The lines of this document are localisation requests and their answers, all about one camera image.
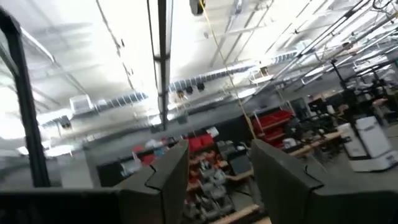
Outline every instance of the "wall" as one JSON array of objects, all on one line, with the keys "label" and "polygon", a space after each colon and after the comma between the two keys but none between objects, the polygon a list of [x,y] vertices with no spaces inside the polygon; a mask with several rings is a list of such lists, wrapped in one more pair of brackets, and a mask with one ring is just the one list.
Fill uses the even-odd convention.
[{"label": "wall", "polygon": [[[341,68],[340,73],[343,78],[346,78],[352,75],[354,70],[351,67]],[[308,95],[314,95],[316,93],[329,90],[339,84],[340,81],[335,72],[330,72],[324,74],[321,80],[308,84],[300,91],[294,91],[301,85],[301,82],[297,82],[295,85],[284,90],[282,96],[285,101],[294,100],[300,97],[308,99]],[[280,106],[282,103],[283,101],[281,100],[281,97],[274,91],[271,91],[254,96],[245,104],[245,109],[246,111],[254,111],[263,105],[267,105],[268,108],[275,108]],[[140,131],[100,145],[92,145],[89,146],[89,148],[91,156],[95,158],[97,164],[102,164],[130,156],[132,147],[138,144],[143,144],[150,139],[179,136],[192,130],[237,118],[241,115],[242,111],[237,104],[220,106],[217,109],[190,116],[187,124],[171,122],[166,132],[152,134],[148,130]]]},{"label": "wall", "polygon": [[[19,158],[19,166],[0,170],[0,189],[32,188],[29,161]],[[95,163],[83,151],[47,160],[52,187],[93,188],[100,186]]]}]

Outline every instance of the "black pole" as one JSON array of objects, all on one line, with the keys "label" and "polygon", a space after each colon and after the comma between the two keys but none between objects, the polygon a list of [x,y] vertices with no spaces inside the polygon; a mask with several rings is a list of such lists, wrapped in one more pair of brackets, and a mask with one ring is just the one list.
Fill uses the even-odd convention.
[{"label": "black pole", "polygon": [[25,53],[22,46],[21,27],[5,10],[0,8],[1,30],[7,38],[9,53],[18,74],[13,74],[17,89],[22,124],[25,129],[26,148],[29,152],[30,171],[34,187],[50,187],[49,173],[45,163],[42,140],[36,120],[36,110]]},{"label": "black pole", "polygon": [[330,63],[331,63],[331,66],[333,66],[333,69],[334,69],[334,71],[336,72],[338,78],[340,79],[340,85],[341,85],[341,87],[342,87],[344,90],[346,90],[346,89],[347,89],[347,85],[346,85],[346,82],[343,80],[343,77],[341,77],[341,74],[340,74],[340,72],[338,71],[338,69],[337,69],[337,67],[336,67],[336,65],[335,65],[336,60],[332,60]]},{"label": "black pole", "polygon": [[160,112],[163,130],[167,129],[167,104],[169,103],[167,95],[169,87],[166,85],[167,71],[166,61],[170,60],[170,52],[166,49],[166,26],[167,26],[167,0],[158,0],[158,20],[159,20],[159,47],[160,47],[160,79],[161,79],[161,100],[162,100],[162,111]]}]

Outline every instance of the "fluorescent light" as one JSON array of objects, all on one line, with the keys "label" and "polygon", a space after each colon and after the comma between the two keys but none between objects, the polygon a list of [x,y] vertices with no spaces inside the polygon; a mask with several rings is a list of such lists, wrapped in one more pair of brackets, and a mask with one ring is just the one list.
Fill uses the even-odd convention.
[{"label": "fluorescent light", "polygon": [[151,125],[158,125],[158,124],[161,124],[161,123],[162,123],[162,120],[161,120],[160,116],[157,115],[157,116],[155,116],[154,118],[152,118],[152,119],[149,121],[149,123],[150,123]]},{"label": "fluorescent light", "polygon": [[317,74],[318,72],[322,72],[323,69],[325,69],[323,66],[319,67],[319,68],[316,68],[316,69],[312,70],[311,72],[309,72],[308,74],[306,74],[305,77],[310,77],[312,75]]},{"label": "fluorescent light", "polygon": [[257,79],[255,79],[255,80],[250,80],[250,82],[251,82],[251,83],[254,83],[254,84],[266,82],[266,81],[269,81],[273,76],[274,76],[274,75],[266,75],[266,76],[263,76],[263,77],[261,77],[261,78],[257,78]]},{"label": "fluorescent light", "polygon": [[[48,149],[51,146],[51,141],[47,140],[47,141],[42,142],[42,146],[43,146],[43,149]],[[18,147],[17,151],[22,155],[25,155],[25,156],[29,155],[29,152],[25,146]]]},{"label": "fluorescent light", "polygon": [[11,139],[20,139],[25,137],[25,128],[19,119],[3,118],[0,119],[0,124],[2,127],[10,127],[10,128],[0,129],[1,138],[5,140],[11,140]]},{"label": "fluorescent light", "polygon": [[54,119],[61,118],[62,116],[67,116],[69,119],[71,119],[72,111],[70,109],[64,108],[64,109],[52,111],[49,113],[42,113],[42,114],[38,114],[36,116],[36,120],[39,123],[39,125],[41,125],[41,124],[45,124],[49,121],[52,121]]},{"label": "fluorescent light", "polygon": [[398,46],[395,46],[395,47],[391,48],[390,50],[386,51],[385,54],[388,54],[388,53],[392,52],[393,50],[395,50],[397,48],[398,48]]},{"label": "fluorescent light", "polygon": [[44,154],[48,157],[55,157],[64,154],[71,154],[74,149],[75,147],[71,145],[56,146],[44,151]]},{"label": "fluorescent light", "polygon": [[17,148],[17,151],[19,152],[19,153],[21,153],[22,155],[29,155],[29,152],[27,151],[27,148],[25,147],[25,146],[22,146],[22,147],[19,147],[19,148]]},{"label": "fluorescent light", "polygon": [[253,95],[257,90],[257,87],[251,88],[248,90],[243,90],[242,92],[238,93],[238,98],[245,98],[247,96]]}]

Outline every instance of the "metal beam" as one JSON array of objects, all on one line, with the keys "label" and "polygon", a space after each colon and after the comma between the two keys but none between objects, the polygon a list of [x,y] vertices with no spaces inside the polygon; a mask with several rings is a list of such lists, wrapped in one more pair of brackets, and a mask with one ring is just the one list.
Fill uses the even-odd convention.
[{"label": "metal beam", "polygon": [[343,16],[341,16],[333,25],[331,25],[329,28],[327,28],[324,33],[319,35],[310,45],[308,45],[306,48],[304,48],[299,54],[297,54],[296,58],[292,60],[288,65],[286,65],[281,71],[279,71],[276,75],[274,75],[269,82],[264,84],[258,91],[255,92],[256,94],[259,94],[265,87],[267,87],[269,84],[273,83],[275,80],[280,78],[281,75],[283,75],[289,68],[291,68],[293,65],[297,63],[298,60],[300,60],[305,54],[307,54],[309,51],[311,51],[317,44],[319,44],[321,41],[326,39],[334,30],[339,28],[345,21],[348,20],[352,15],[357,13],[359,10],[361,10],[365,5],[367,5],[370,2],[370,0],[362,0],[355,4],[348,12],[344,13]]},{"label": "metal beam", "polygon": [[[231,29],[231,27],[233,26],[235,20],[240,15],[240,13],[242,11],[242,5],[243,5],[243,0],[234,0],[234,3],[233,3],[232,8],[231,8],[230,15],[228,17],[228,22],[227,22],[226,27],[225,27],[224,34],[227,33]],[[254,15],[255,12],[256,11],[253,11],[251,13],[248,21],[245,24],[245,27],[247,26],[248,22],[251,20],[251,18]],[[210,60],[210,64],[209,64],[210,68],[213,67],[213,65],[215,64],[216,59],[217,59],[217,55],[219,54],[218,52],[221,50],[221,48],[223,47],[223,45],[225,43],[225,38],[226,38],[225,36],[222,36],[221,40],[218,42],[216,52],[213,54],[213,57]]]},{"label": "metal beam", "polygon": [[0,28],[4,32],[9,46],[10,56],[17,66],[15,79],[22,124],[25,129],[26,148],[29,152],[30,171],[35,187],[50,187],[39,126],[36,120],[35,103],[27,71],[25,53],[22,46],[19,23],[0,7]]},{"label": "metal beam", "polygon": [[[170,85],[170,50],[172,40],[172,19],[173,19],[173,0],[158,0],[157,11],[147,0],[147,10],[149,16],[150,39],[152,42],[152,54],[154,57],[155,80],[158,93],[158,107],[163,131],[167,129],[167,106],[169,104],[169,85]],[[152,19],[157,19],[158,27],[152,26]]]},{"label": "metal beam", "polygon": [[[391,21],[392,19],[396,18],[396,13],[393,13],[391,15],[386,16],[386,18],[381,21],[380,23],[378,23],[376,26],[370,28],[369,30],[367,30],[365,33],[361,34],[356,40],[352,41],[351,43],[349,43],[348,45],[344,46],[341,50],[338,50],[337,52],[333,53],[333,55],[331,57],[328,57],[326,60],[320,62],[315,68],[311,69],[308,73],[314,71],[315,69],[321,67],[322,65],[326,64],[328,61],[334,59],[337,55],[339,55],[340,53],[344,52],[345,50],[351,48],[354,44],[358,43],[360,40],[362,40],[363,38],[365,38],[366,36],[368,36],[369,34],[373,33],[375,30],[377,30],[378,28],[382,27],[384,24],[388,23],[389,21]],[[300,86],[298,88],[301,89],[303,88],[305,85],[309,84],[310,82],[316,80],[317,78],[321,77],[323,75],[323,72],[325,72],[326,70],[322,71],[321,74],[315,76],[314,78],[312,78],[308,83],[303,84],[302,86]],[[302,76],[298,77],[296,80],[294,80],[290,85],[292,85],[293,83],[295,83],[297,80],[300,80],[301,78],[303,78],[304,76],[306,76],[308,73],[303,74]]]},{"label": "metal beam", "polygon": [[269,8],[272,6],[273,3],[274,3],[274,0],[272,0],[272,2],[269,4],[269,6],[267,5],[267,9],[266,9],[266,10],[264,11],[264,13],[262,14],[262,16],[261,16],[261,18],[259,19],[257,25],[256,25],[255,27],[253,27],[253,28],[250,28],[250,30],[248,30],[246,27],[250,24],[251,19],[253,18],[253,16],[255,15],[255,13],[258,11],[258,8],[259,8],[259,6],[262,4],[262,1],[259,1],[259,2],[256,4],[255,10],[252,11],[252,13],[250,13],[249,18],[247,19],[246,23],[244,24],[243,30],[239,30],[239,35],[237,36],[237,38],[236,38],[234,44],[232,45],[231,49],[229,50],[227,56],[225,57],[224,63],[226,63],[226,62],[228,61],[229,56],[231,56],[233,50],[235,49],[236,45],[237,45],[238,42],[241,40],[242,35],[243,35],[245,32],[249,32],[249,31],[252,31],[252,30],[253,30],[253,32],[250,34],[250,37],[248,38],[248,40],[251,38],[251,36],[252,36],[253,33],[254,33],[254,30],[259,28],[262,19],[266,16],[267,12],[269,11]]}]

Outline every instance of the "metal frame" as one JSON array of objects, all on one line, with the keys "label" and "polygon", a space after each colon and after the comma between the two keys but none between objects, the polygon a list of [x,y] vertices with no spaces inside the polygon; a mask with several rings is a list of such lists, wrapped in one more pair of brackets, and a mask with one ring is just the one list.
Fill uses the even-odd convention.
[{"label": "metal frame", "polygon": [[50,187],[49,173],[45,163],[32,87],[22,45],[21,26],[2,7],[0,7],[0,21],[0,29],[6,36],[11,56],[6,60],[13,61],[17,68],[17,72],[13,70],[11,72],[15,79],[22,124],[25,129],[25,141],[29,152],[33,185],[34,187]]}]

